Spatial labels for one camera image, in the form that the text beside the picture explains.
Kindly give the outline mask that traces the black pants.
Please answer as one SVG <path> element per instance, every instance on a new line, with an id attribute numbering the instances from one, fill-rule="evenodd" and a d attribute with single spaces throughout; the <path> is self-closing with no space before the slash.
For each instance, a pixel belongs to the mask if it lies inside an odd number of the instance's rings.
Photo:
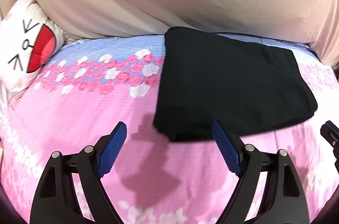
<path id="1" fill-rule="evenodd" d="M 193 30 L 170 28 L 158 90 L 155 128 L 171 141 L 247 136 L 311 118 L 316 99 L 292 51 Z"/>

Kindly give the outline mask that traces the pink rose bed sheet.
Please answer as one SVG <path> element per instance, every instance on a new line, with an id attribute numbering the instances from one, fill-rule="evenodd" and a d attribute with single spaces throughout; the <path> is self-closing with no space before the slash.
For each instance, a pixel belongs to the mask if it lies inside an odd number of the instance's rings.
<path id="1" fill-rule="evenodd" d="M 306 44 L 254 36 L 228 38 L 287 48 L 317 99 L 312 119 L 243 137 L 260 151 L 285 149 L 293 160 L 311 221 L 338 186 L 332 148 L 320 134 L 338 126 L 338 82 Z M 29 221 L 35 190 L 54 151 L 78 153 L 119 121 L 128 136 L 102 184 L 124 223 L 216 223 L 237 184 L 215 142 L 174 143 L 154 130 L 163 35 L 79 40 L 64 46 L 1 117 L 1 184 Z"/>

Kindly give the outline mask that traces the white cartoon face pillow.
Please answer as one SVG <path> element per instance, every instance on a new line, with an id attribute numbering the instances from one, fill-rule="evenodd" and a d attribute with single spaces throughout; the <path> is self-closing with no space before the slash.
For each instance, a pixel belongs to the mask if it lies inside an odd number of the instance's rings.
<path id="1" fill-rule="evenodd" d="M 20 95 L 65 44 L 67 34 L 36 0 L 17 0 L 1 21 L 1 83 Z"/>

